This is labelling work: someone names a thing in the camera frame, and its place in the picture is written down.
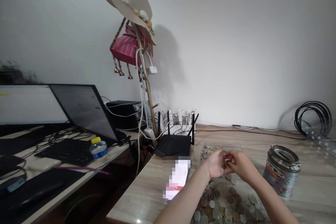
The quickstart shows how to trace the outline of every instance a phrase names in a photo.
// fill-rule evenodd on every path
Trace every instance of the metal tin can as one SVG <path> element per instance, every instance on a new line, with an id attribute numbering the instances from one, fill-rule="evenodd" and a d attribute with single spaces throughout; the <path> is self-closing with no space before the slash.
<path id="1" fill-rule="evenodd" d="M 282 197 L 290 197 L 301 170 L 298 156 L 283 146 L 271 145 L 264 171 L 264 179 Z"/>

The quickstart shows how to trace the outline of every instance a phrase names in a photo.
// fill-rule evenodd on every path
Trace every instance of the wooden desk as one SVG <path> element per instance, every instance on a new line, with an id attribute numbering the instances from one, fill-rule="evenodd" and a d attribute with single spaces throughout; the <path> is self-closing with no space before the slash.
<path id="1" fill-rule="evenodd" d="M 19 137 L 19 136 L 23 136 L 29 132 L 31 132 L 31 130 L 25 130 L 25 131 L 21 131 L 21 132 L 17 132 L 17 133 L 13 133 L 7 136 L 3 136 L 1 137 L 1 139 L 7 139 L 7 138 L 14 138 L 14 137 Z M 126 132 L 126 135 L 131 135 L 131 139 L 137 139 L 138 138 L 138 133 L 134 133 L 134 132 Z M 74 137 L 76 136 L 77 133 L 69 135 L 69 137 Z M 84 141 L 88 141 L 92 138 L 94 138 L 95 135 L 91 135 L 87 138 L 84 138 L 82 140 Z M 110 147 L 109 151 L 108 151 L 108 155 L 109 155 L 109 159 L 106 160 L 106 164 L 104 166 L 102 166 L 102 163 L 100 161 L 92 161 L 90 164 L 88 164 L 88 167 L 91 168 L 99 168 L 99 169 L 103 169 L 109 162 L 112 162 L 115 158 L 117 158 L 121 153 L 123 153 L 127 148 L 129 147 L 128 144 L 124 144 L 122 146 L 114 146 L 114 147 Z M 19 152 L 17 154 L 15 154 L 15 156 L 18 157 L 23 157 L 29 153 L 31 153 L 34 149 L 26 149 L 22 152 Z M 27 164 L 29 164 L 29 162 L 35 161 L 39 159 L 38 157 L 35 157 L 34 155 L 29 156 L 28 158 L 26 158 Z M 62 164 L 62 166 L 73 166 L 71 164 Z M 65 189 L 64 191 L 62 191 L 59 195 L 57 195 L 55 198 L 53 198 L 51 201 L 49 201 L 46 205 L 44 205 L 43 207 L 41 207 L 38 211 L 36 211 L 34 214 L 32 214 L 29 218 L 27 218 L 22 224 L 30 224 L 30 223 L 35 223 L 38 220 L 40 220 L 43 216 L 45 216 L 47 213 L 49 213 L 51 210 L 53 210 L 55 207 L 57 207 L 60 203 L 62 203 L 67 197 L 69 197 L 72 193 L 74 193 L 78 188 L 80 188 L 83 184 L 85 184 L 89 179 L 91 179 L 96 173 L 93 171 L 89 171 L 87 172 L 87 170 L 76 170 L 78 172 L 86 172 L 86 174 L 81 177 L 79 180 L 77 180 L 75 183 L 73 183 L 71 186 L 69 186 L 67 189 Z M 31 171 L 31 170 L 27 170 L 27 179 L 32 179 L 33 177 L 39 175 L 41 172 L 39 171 Z"/>
<path id="2" fill-rule="evenodd" d="M 197 130 L 237 130 L 197 125 Z M 283 131 L 266 132 L 277 135 L 301 138 L 298 134 Z M 335 223 L 336 219 L 336 165 L 326 158 L 324 152 L 310 145 L 308 140 L 295 140 L 280 136 L 253 134 L 247 132 L 196 132 L 195 145 L 191 148 L 191 173 L 198 166 L 202 141 L 222 144 L 240 144 L 262 174 L 265 168 L 267 151 L 271 144 L 279 144 L 294 151 L 300 158 L 299 174 L 293 195 L 284 202 L 291 211 L 305 223 Z M 120 200 L 107 215 L 112 223 L 153 223 L 165 207 L 162 200 L 164 188 L 162 158 L 154 155 L 129 186 Z"/>

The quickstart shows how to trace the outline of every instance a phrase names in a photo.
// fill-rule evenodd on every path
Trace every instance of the black router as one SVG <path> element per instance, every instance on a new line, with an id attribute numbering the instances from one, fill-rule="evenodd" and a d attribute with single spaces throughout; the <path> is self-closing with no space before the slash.
<path id="1" fill-rule="evenodd" d="M 160 157 L 163 157 L 163 156 L 189 156 L 190 155 L 190 145 L 195 144 L 194 125 L 196 123 L 198 115 L 195 119 L 195 113 L 193 113 L 191 129 L 190 129 L 187 136 L 185 136 L 185 135 L 171 135 L 170 134 L 170 128 L 169 128 L 169 125 L 168 125 L 168 135 L 163 135 L 162 136 L 162 138 L 158 142 L 156 148 L 154 149 L 154 154 L 156 154 Z"/>

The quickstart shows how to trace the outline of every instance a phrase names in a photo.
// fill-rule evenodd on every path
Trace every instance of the water bottle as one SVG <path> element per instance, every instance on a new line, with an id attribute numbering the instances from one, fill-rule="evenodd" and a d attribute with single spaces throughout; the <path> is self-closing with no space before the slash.
<path id="1" fill-rule="evenodd" d="M 89 148 L 89 151 L 92 154 L 94 159 L 100 159 L 101 161 L 105 161 L 108 156 L 107 144 L 100 139 L 100 137 L 95 137 L 91 139 L 92 145 Z"/>

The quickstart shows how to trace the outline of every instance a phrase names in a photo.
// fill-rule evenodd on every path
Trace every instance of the smartphone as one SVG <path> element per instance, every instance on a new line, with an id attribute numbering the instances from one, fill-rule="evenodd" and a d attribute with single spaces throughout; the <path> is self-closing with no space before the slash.
<path id="1" fill-rule="evenodd" d="M 175 167 L 169 172 L 169 181 L 166 182 L 166 190 L 163 192 L 165 201 L 172 200 L 185 186 L 190 170 L 190 159 L 175 160 Z"/>

